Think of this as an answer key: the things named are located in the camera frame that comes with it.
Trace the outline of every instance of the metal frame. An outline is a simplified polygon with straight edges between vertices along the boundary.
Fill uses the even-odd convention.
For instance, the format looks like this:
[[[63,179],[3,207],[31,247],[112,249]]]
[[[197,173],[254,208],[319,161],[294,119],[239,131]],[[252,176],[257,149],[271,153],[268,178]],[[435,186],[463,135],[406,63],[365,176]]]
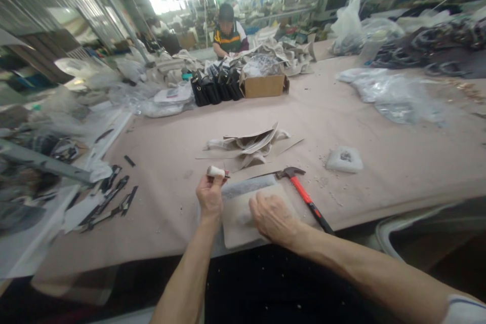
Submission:
[[[64,162],[47,157],[31,149],[21,147],[15,143],[0,138],[0,155],[5,159],[12,160],[44,172],[71,178],[91,185],[90,173],[77,167],[68,165]]]

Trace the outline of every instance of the white fabric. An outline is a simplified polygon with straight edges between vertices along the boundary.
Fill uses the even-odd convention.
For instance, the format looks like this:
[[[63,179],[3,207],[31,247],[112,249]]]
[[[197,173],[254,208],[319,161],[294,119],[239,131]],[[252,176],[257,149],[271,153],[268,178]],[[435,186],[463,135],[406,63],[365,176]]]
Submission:
[[[442,324],[480,323],[486,323],[486,305],[460,295],[449,296],[449,309]]]
[[[245,30],[243,29],[239,21],[236,21],[236,31],[239,33],[240,41],[243,41],[243,39],[247,37],[247,35],[245,34]]]

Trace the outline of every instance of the metal tool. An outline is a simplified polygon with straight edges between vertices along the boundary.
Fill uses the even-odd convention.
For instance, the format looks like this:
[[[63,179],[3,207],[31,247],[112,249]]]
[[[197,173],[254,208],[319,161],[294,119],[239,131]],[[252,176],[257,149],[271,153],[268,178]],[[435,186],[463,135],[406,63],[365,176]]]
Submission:
[[[103,220],[106,220],[108,218],[113,218],[116,214],[118,214],[119,212],[122,212],[121,213],[121,216],[124,215],[125,211],[128,209],[128,199],[129,197],[131,197],[131,194],[127,194],[123,200],[120,202],[120,205],[118,205],[116,208],[114,208],[112,211],[110,211],[109,213],[106,213],[106,214],[103,214],[103,215],[100,215],[98,216],[97,218],[95,219],[92,219],[88,222],[88,224],[85,224],[84,226],[84,229],[80,232],[80,233],[84,233],[85,231],[88,231],[88,230],[93,230],[94,226],[100,222],[102,222]]]
[[[105,210],[105,207],[108,206],[108,204],[110,203],[110,201],[113,200],[116,194],[118,194],[118,192],[125,187],[129,178],[130,176],[126,175],[125,177],[123,177],[121,180],[118,181],[115,188],[111,190],[108,196],[106,197],[105,201],[101,205],[98,205],[98,207],[96,208],[96,212],[94,213],[91,220],[96,219],[103,212],[103,210]]]
[[[118,174],[120,173],[122,168],[119,165],[113,165],[113,166],[111,166],[111,170],[113,171],[111,176],[104,179],[103,183],[101,184],[101,192],[103,192],[103,193],[105,193],[109,189],[111,189],[111,187],[113,186],[113,181],[118,176]]]
[[[130,205],[132,204],[132,200],[135,197],[135,194],[137,193],[138,186],[134,186],[132,189],[132,192],[130,193],[130,197],[128,198],[127,203],[123,207],[123,212],[121,213],[121,216],[125,216],[128,212],[128,209],[130,208]]]
[[[332,230],[331,226],[329,225],[329,223],[326,221],[326,219],[324,219],[324,217],[320,213],[319,209],[314,205],[314,203],[312,202],[312,199],[310,198],[310,196],[307,194],[307,192],[305,192],[304,188],[300,184],[299,179],[297,178],[297,176],[295,175],[295,173],[299,173],[301,175],[304,175],[305,174],[305,171],[304,170],[301,170],[301,169],[299,169],[297,167],[287,167],[283,171],[278,171],[275,174],[276,174],[277,178],[279,178],[279,179],[281,179],[282,177],[285,177],[285,176],[289,177],[290,178],[290,181],[294,184],[295,188],[299,192],[300,196],[302,197],[302,199],[304,200],[305,204],[310,209],[312,215],[317,220],[317,222],[322,227],[322,229],[327,234],[336,235],[334,233],[334,231]]]

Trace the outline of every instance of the spool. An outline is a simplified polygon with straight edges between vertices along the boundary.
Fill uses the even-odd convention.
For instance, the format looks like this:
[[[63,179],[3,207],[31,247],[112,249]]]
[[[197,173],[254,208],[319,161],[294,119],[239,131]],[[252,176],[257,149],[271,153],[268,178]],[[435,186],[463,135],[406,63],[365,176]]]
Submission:
[[[209,166],[206,175],[211,177],[223,176],[229,178],[229,176],[226,175],[226,172],[224,170],[217,168],[216,166]]]

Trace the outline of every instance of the worker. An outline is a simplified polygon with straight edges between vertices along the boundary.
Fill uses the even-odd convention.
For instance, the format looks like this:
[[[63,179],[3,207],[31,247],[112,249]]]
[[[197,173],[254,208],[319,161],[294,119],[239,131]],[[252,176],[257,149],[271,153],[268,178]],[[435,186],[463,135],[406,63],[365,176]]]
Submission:
[[[239,53],[248,49],[247,35],[240,22],[235,20],[233,7],[231,4],[222,4],[213,39],[213,50],[218,55],[218,59],[222,60],[230,53]]]

